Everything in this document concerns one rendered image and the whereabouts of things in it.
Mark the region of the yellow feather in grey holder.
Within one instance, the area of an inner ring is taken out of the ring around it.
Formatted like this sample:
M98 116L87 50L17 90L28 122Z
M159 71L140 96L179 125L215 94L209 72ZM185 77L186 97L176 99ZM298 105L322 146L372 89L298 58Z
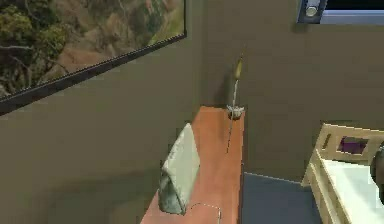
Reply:
M238 119L241 116L241 113L243 111L243 108L240 108L236 105L236 99L237 99L237 90L238 90L238 85L239 85L239 80L241 77L241 72L242 72L242 66L243 66L243 57L240 57L237 65L236 65L236 70L234 73L234 91L233 91L233 100L232 100L232 105L227 106L228 111L230 112L231 119Z

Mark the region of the thin grey stick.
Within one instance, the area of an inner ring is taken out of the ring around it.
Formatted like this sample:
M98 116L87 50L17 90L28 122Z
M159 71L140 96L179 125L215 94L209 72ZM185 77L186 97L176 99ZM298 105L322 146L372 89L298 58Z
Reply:
M230 118L230 123L229 123L229 128L228 128L228 139L227 139L226 154L229 152L229 148L230 148L232 129L233 129L233 116L231 116L231 118Z

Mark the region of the orange wooden table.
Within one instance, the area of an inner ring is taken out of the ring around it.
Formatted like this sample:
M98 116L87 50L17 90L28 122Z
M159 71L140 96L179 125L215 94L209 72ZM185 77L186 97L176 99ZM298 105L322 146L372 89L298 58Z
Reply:
M187 213L163 213L153 199L140 224L238 224L244 120L233 122L226 154L230 120L220 108L202 106L193 123L200 170Z

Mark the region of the framed landscape picture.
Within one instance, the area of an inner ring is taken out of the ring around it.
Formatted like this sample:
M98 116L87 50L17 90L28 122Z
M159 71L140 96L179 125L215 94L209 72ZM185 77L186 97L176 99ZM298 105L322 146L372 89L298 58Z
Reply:
M187 36L187 0L0 0L0 116Z

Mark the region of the purple box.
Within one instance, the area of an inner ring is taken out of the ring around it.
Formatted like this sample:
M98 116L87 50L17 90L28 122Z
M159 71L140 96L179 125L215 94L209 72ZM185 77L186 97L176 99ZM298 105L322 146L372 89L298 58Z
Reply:
M344 136L340 141L338 151L350 154L361 154L367 142L367 139Z

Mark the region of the pale wooden bed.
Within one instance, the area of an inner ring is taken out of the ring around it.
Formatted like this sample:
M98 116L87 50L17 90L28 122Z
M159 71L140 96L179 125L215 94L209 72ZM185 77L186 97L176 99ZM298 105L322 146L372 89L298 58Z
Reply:
M359 154L341 150L345 137L363 139ZM301 185L312 190L322 224L384 224L384 204L370 165L384 131L323 124Z

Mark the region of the blue framed window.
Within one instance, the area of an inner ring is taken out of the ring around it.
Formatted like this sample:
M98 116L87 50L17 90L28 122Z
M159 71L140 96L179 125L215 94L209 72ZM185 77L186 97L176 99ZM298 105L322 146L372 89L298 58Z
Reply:
M300 0L296 22L384 25L384 0Z

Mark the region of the dark round object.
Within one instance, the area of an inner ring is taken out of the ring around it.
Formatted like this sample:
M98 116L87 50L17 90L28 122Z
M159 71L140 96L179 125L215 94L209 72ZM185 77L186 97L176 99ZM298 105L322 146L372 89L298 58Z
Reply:
M371 164L370 175L379 191L379 199L384 205L384 145L376 151Z

